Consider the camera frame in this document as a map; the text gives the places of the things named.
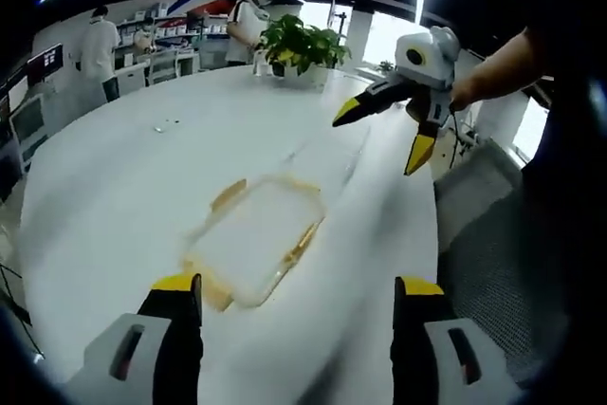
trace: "cable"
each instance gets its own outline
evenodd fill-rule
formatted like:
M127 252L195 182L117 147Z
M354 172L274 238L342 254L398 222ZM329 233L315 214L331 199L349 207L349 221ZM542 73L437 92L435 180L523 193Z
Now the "cable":
M449 164L449 169L453 167L453 162L455 161L455 154L457 154L457 143L459 142L459 132L457 129L457 119L455 118L455 112L451 111L451 115L453 116L453 125L455 126L455 144L453 144L453 155L451 156L451 163Z
M12 291L10 291L9 281L7 280L7 276L4 273L4 269L2 267L0 267L0 274L2 274L2 279L4 280L4 286L7 288L9 297L12 299L13 302L15 302L15 298L12 296ZM29 339L29 341L31 341L31 344L33 345L35 350L38 352L38 354L40 356L44 357L45 354L42 352L40 347L36 344L36 342L34 341L34 338L31 336L31 334L29 334L28 327L26 326L26 324L20 318L18 318L17 320L19 320L19 322L21 323L23 330L26 331L26 335L28 336L28 339Z
M23 279L23 277L21 276L21 274L15 272L14 270L12 270L10 267L8 266L4 266L2 263L0 263L0 268L7 270L8 272L10 272L12 275L15 275L17 277L19 277L20 279Z

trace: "round table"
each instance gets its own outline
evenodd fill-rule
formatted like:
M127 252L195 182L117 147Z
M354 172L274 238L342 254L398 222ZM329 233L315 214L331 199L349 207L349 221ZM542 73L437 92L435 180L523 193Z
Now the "round table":
M19 242L52 379L69 379L89 342L179 271L184 234L218 192L275 169L367 84L332 71L303 91L250 67L215 70L131 93L41 146ZM394 278L435 280L436 213L430 168L402 175L415 122L397 106L361 122L354 175L271 299L203 305L200 403L392 403Z

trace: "potted plant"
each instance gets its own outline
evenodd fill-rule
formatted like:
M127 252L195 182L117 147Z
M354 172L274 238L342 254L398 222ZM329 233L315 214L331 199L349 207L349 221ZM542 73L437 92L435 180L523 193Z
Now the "potted plant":
M326 77L326 68L343 64L350 49L340 45L340 36L330 28L304 26L300 18L286 14L272 21L262 33L262 49L274 69L284 73L293 85L317 85Z
M380 71L384 75L387 75L395 69L395 65L390 61L381 61L377 66L377 71Z

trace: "green plant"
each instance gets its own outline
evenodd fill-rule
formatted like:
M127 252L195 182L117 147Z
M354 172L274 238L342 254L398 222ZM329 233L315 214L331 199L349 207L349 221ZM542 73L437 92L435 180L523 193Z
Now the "green plant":
M270 64L294 66L298 75L312 64L333 68L336 63L343 64L346 55L352 57L350 49L340 45L340 36L335 31L304 26L292 14L272 21L262 33L261 43Z
M382 73L388 73L394 69L395 65L390 61L381 61L377 66L377 70L381 71Z

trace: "white pot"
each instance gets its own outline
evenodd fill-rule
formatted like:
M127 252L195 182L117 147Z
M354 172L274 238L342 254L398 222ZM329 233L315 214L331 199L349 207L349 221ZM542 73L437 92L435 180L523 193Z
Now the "white pot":
M297 74L296 66L285 67L285 85L298 89L323 87L326 83L328 70L323 66L312 64L306 72Z

